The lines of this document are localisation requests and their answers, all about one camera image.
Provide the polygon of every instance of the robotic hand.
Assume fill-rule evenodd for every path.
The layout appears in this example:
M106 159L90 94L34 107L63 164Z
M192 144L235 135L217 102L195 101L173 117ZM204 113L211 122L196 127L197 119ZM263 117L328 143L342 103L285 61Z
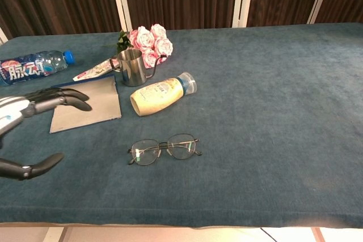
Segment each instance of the robotic hand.
M6 133L18 126L26 117L54 109L58 105L71 105L81 111L92 110L85 101L89 97L74 89L49 88L24 96L8 96L0 99L0 148ZM34 165L21 165L0 158L0 177L31 179L48 172L63 159L56 153Z

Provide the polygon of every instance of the bottle cap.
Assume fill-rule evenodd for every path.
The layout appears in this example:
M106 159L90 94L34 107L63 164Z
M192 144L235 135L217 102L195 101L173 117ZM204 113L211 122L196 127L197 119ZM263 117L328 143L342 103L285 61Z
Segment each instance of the bottle cap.
M188 72L181 73L177 80L183 86L183 96L195 93L197 91L197 83L195 82L193 76Z
M75 59L73 57L73 53L72 51L64 51L63 52L63 56L64 56L64 59L66 60L66 63L68 65L73 65L75 64Z

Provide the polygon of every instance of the glasses frame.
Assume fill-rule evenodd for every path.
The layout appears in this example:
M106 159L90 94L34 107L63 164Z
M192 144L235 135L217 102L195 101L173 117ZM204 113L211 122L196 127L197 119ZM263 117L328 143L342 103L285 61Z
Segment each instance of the glasses frame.
M191 136L193 139L194 139L194 143L196 144L197 142L199 142L199 139L198 138L194 138L194 136L192 136L191 134L189 134L189 133L178 133L178 134L174 134L174 135L172 135L172 136L170 136L169 138L168 138L168 140L170 139L170 138L172 138L172 137L174 137L174 136L177 136L177 135L189 135L189 136ZM150 164L138 164L137 163L137 161L135 160L135 158L132 156L132 160L128 163L129 165L131 165L131 164L133 164L133 163L137 163L138 165L141 165L141 166L146 166L146 165L151 165L151 164L153 164L153 163L155 163L155 161L161 156L161 154L162 154L162 151L163 150L166 150L167 151L167 153L170 155L170 156L172 156L173 158L175 158L175 159L177 159L177 160L187 160L187 159L189 159L190 157L192 157L193 156L193 154L196 154L197 156L201 156L202 155L202 152L199 152L199 151L196 151L195 150L195 148L194 148L194 151L193 151L193 153L189 156L189 157L187 157L187 158L185 158L185 159L180 159L180 158L177 158L177 157L175 157L173 154L172 154L172 152L169 150L169 144L168 144L168 141L167 142L158 142L158 141L156 141L155 139L151 139L151 138L146 138L146 139L142 139L142 140L139 140L139 141L137 141L137 142L140 142L140 141L144 141L144 140L152 140L152 141L155 141L156 143L158 143L158 145L157 146L154 146L154 147L149 147L149 148L146 148L146 149L144 149L143 151L145 151L145 150L148 150L148 149L151 149L151 148L158 148L158 150L159 150L159 153L158 153L158 155L155 157L155 159L150 163ZM132 152L132 147L137 143L137 142L134 142L133 144L132 144L132 146L131 146L131 148L129 148L129 150L127 151L127 153L130 153L131 154L131 152ZM176 144L186 144L186 143L190 143L191 141L186 141L186 142L180 142L180 143L176 143Z

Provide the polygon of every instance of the mayonnaise bottle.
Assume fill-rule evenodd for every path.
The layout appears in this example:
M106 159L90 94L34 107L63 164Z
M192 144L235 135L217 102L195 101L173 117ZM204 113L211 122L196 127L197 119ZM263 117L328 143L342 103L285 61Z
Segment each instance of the mayonnaise bottle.
M147 116L165 109L183 96L195 93L197 84L191 74L184 72L141 88L130 96L132 107L139 116Z

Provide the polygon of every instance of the white floor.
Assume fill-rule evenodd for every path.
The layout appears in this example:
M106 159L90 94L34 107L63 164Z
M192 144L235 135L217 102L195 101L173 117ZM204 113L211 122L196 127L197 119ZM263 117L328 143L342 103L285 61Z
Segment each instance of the white floor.
M278 242L315 242L310 228L264 228ZM326 242L362 242L363 230L321 228ZM43 242L48 228L0 227L0 242ZM273 242L259 228L70 227L63 242Z

